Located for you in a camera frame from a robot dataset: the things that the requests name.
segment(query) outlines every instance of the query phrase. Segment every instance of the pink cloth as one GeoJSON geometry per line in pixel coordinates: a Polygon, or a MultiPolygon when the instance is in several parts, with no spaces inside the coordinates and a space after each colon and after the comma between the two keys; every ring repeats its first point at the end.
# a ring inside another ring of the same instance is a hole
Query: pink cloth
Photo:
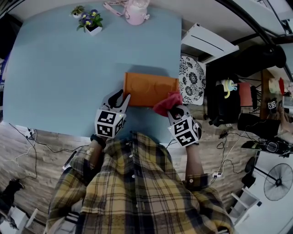
{"type": "Polygon", "coordinates": [[[156,105],[154,105],[153,110],[155,113],[168,117],[168,110],[171,110],[173,106],[182,105],[182,95],[180,92],[169,92],[168,97],[156,105]]]}
{"type": "Polygon", "coordinates": [[[241,106],[252,106],[252,97],[249,82],[240,82],[239,86],[239,96],[241,106]]]}

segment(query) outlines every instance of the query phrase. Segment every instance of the wristwatch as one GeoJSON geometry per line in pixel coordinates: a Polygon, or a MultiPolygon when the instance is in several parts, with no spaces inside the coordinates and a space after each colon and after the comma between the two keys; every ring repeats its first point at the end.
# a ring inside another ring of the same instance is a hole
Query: wristwatch
{"type": "Polygon", "coordinates": [[[98,137],[96,134],[91,135],[91,141],[92,140],[97,141],[103,149],[106,147],[105,141],[102,138],[98,137]]]}

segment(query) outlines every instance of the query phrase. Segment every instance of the fan grille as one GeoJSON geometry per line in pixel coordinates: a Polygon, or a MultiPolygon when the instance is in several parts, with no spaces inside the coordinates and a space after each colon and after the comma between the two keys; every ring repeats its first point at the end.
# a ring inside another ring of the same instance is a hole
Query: fan grille
{"type": "Polygon", "coordinates": [[[281,163],[274,166],[268,174],[277,180],[282,180],[281,185],[277,186],[276,182],[267,176],[264,184],[266,198],[270,201],[278,201],[290,191],[293,183],[293,170],[288,164],[281,163]]]}

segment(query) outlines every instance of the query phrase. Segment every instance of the white flower pot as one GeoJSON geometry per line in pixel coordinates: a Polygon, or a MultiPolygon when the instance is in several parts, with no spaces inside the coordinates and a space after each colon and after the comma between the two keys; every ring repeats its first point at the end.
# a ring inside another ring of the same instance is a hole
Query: white flower pot
{"type": "Polygon", "coordinates": [[[86,27],[86,31],[87,31],[89,34],[91,34],[92,36],[95,36],[96,34],[98,34],[99,32],[101,32],[102,29],[103,29],[102,27],[97,27],[97,28],[95,28],[94,30],[89,31],[89,30],[87,29],[87,27],[86,27]]]}
{"type": "Polygon", "coordinates": [[[80,19],[81,18],[81,14],[79,14],[79,15],[73,14],[73,17],[76,18],[76,19],[80,19]]]}

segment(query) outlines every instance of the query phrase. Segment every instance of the shirt sleeve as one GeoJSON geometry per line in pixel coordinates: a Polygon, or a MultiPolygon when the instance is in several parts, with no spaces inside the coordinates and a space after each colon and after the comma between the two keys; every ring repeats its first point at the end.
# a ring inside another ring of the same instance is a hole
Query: shirt sleeve
{"type": "Polygon", "coordinates": [[[183,184],[196,197],[200,205],[200,214],[211,220],[218,231],[226,229],[230,234],[235,232],[219,193],[216,189],[209,187],[208,174],[189,175],[183,184]]]}
{"type": "Polygon", "coordinates": [[[96,174],[95,167],[89,162],[94,151],[82,147],[70,161],[70,166],[61,175],[49,205],[47,230],[71,210],[73,204],[85,197],[87,185],[96,174]]]}

